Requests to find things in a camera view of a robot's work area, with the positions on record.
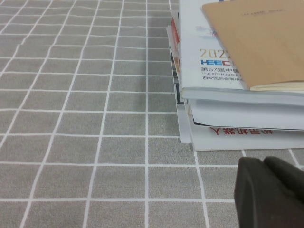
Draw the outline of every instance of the stack of books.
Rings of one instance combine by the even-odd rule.
[[[303,148],[304,90],[249,89],[203,11],[219,1],[180,0],[167,27],[180,141],[197,151]]]

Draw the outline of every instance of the brown notebook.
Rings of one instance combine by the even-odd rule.
[[[250,90],[304,90],[302,0],[237,0],[202,8]]]

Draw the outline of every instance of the book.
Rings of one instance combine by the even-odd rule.
[[[250,90],[304,90],[303,1],[227,1],[202,7]]]
[[[176,71],[180,71],[180,55],[179,55],[179,50],[180,50],[180,36],[179,36],[179,13],[173,12],[172,13],[172,21],[171,21],[171,30],[172,30],[172,37],[174,40],[174,49],[176,52],[175,56],[175,62],[176,62]]]
[[[304,91],[250,91],[201,6],[219,0],[180,0],[180,86],[185,99],[304,105]],[[218,14],[225,24],[225,18]]]
[[[173,77],[174,78],[177,77],[178,82],[180,83],[181,76],[180,76],[180,71],[178,70],[179,69],[179,64],[178,64],[179,57],[178,57],[177,51],[174,46],[173,28],[172,28],[172,26],[168,26],[166,28],[166,30],[167,30],[168,40],[169,40],[169,47],[171,50],[172,67],[175,70],[175,72],[174,72],[175,74],[173,75]]]
[[[304,107],[190,100],[196,125],[304,131]]]
[[[198,126],[188,115],[193,149],[266,150],[304,147],[304,132]]]

